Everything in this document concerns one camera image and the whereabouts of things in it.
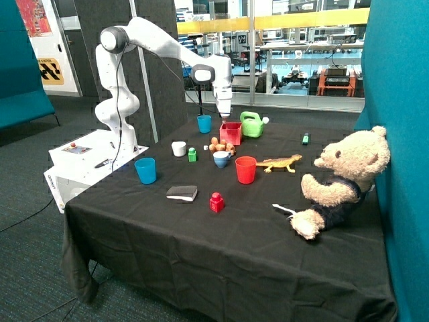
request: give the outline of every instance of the teddy bear paw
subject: teddy bear paw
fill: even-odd
[[[301,180],[302,194],[307,199],[311,199],[311,191],[313,191],[316,179],[311,174],[305,174]]]
[[[290,223],[295,231],[307,240],[316,238],[319,232],[317,224],[307,218],[294,216]]]

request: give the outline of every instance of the glass wall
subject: glass wall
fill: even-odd
[[[184,46],[199,55],[231,58],[233,103],[361,111],[361,55],[370,2],[176,0],[178,15],[184,11],[186,16],[178,31]],[[201,37],[195,45],[189,37],[197,33]],[[186,69],[184,80],[198,99]],[[200,90],[203,102],[214,101],[209,86]]]

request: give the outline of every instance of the white cup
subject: white cup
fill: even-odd
[[[184,156],[186,154],[186,142],[177,141],[172,143],[173,154],[177,157]]]

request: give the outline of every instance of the orange machine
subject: orange machine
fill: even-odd
[[[357,75],[353,69],[335,72],[331,68],[322,69],[317,95],[354,97]]]

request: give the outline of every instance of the green watering can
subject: green watering can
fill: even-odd
[[[244,136],[250,138],[258,138],[263,131],[263,124],[268,123],[268,118],[264,117],[261,120],[258,113],[242,112],[240,115],[241,132]]]

